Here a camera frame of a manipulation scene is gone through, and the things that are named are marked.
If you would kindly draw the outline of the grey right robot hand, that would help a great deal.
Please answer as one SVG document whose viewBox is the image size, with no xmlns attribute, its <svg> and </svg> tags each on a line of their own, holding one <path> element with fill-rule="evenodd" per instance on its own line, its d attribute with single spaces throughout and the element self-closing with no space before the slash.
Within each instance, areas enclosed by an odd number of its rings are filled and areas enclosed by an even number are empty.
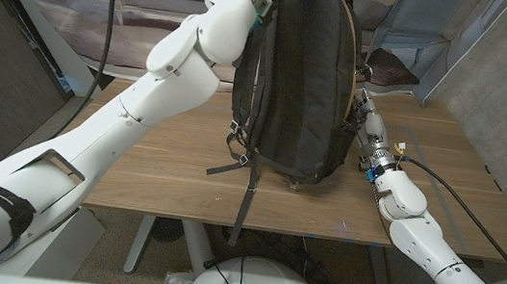
<svg viewBox="0 0 507 284">
<path fill-rule="evenodd" d="M 397 170 L 396 159 L 390 152 L 386 125 L 366 89 L 356 93 L 355 102 L 359 120 L 356 143 L 369 162 L 369 170 L 377 177 L 385 171 Z"/>
</svg>

